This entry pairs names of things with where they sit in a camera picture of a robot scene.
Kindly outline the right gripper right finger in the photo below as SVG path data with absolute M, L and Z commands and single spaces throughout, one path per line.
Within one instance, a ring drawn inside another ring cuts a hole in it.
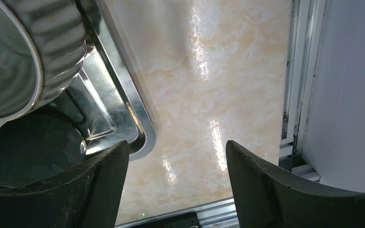
M 226 160 L 242 228 L 365 228 L 365 193 L 297 176 L 233 140 Z

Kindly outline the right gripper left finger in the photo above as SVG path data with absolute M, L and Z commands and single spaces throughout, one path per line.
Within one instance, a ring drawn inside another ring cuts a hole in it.
M 129 164 L 121 141 L 22 188 L 0 186 L 0 228 L 112 228 Z

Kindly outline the steel tray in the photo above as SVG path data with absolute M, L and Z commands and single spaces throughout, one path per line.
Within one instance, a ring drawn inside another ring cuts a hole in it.
M 155 146 L 149 113 L 114 39 L 116 28 L 102 0 L 78 0 L 87 31 L 87 54 L 77 78 L 43 109 L 73 123 L 91 156 L 127 141 L 131 161 Z

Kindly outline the grey ribbed mug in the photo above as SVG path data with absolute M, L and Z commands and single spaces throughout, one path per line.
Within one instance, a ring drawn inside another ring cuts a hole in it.
M 62 94 L 87 52 L 73 0 L 0 0 L 0 123 Z

